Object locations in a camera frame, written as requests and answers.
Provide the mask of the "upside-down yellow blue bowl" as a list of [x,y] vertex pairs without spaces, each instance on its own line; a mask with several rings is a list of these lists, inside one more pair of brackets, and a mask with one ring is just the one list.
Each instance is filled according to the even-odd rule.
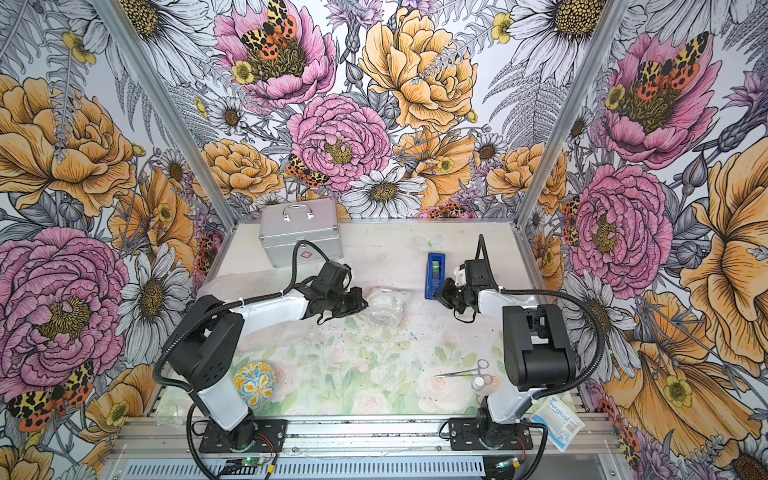
[[276,384],[275,369],[264,362],[252,362],[234,375],[234,385],[251,409],[258,409],[273,399]]

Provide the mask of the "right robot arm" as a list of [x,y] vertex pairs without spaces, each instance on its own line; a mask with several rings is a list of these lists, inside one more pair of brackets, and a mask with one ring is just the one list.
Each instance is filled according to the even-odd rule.
[[451,419],[454,450],[527,449],[532,446],[525,415],[556,387],[576,379],[576,360],[561,309],[554,304],[528,305],[532,289],[506,290],[495,281],[484,258],[465,261],[450,278],[445,262],[426,266],[424,296],[454,314],[470,309],[501,323],[502,362],[499,384],[484,396],[472,421]]

